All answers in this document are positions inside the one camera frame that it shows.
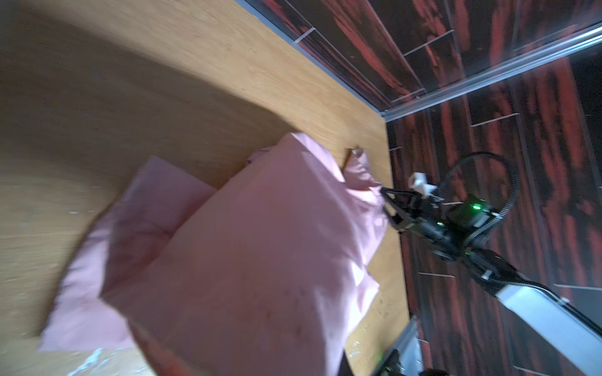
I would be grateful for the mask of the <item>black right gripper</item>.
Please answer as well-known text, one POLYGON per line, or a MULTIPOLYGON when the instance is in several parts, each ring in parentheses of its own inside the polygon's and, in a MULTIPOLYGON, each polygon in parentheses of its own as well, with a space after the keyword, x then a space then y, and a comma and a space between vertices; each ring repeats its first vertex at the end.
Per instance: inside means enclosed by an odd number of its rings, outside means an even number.
POLYGON ((441 214, 440 202, 415 191, 382 188, 385 214, 398 233, 410 232, 433 246, 433 253, 456 261, 470 254, 477 239, 501 219, 501 212, 470 194, 441 214))

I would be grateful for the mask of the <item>pink zip-up jacket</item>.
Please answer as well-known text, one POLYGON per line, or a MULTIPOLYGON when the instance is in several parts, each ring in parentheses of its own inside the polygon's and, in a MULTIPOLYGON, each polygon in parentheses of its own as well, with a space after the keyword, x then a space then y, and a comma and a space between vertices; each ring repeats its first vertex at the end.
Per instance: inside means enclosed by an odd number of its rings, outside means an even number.
POLYGON ((159 375, 336 375, 379 291, 368 157, 289 133, 216 190, 151 158, 71 262, 39 348, 137 346, 159 375))

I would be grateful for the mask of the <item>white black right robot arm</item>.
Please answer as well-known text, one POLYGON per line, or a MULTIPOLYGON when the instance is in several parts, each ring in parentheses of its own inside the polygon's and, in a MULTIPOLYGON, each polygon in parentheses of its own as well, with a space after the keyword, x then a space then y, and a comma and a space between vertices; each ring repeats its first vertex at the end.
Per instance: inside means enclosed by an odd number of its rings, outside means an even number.
POLYGON ((382 188, 393 209, 386 216, 399 233, 411 232, 430 242, 434 254, 458 262, 504 307, 528 324, 585 375, 601 373, 601 328, 547 286, 524 277, 494 251, 476 245, 497 226, 517 200, 518 188, 500 210, 469 196, 444 219, 426 209, 430 196, 417 191, 382 188))

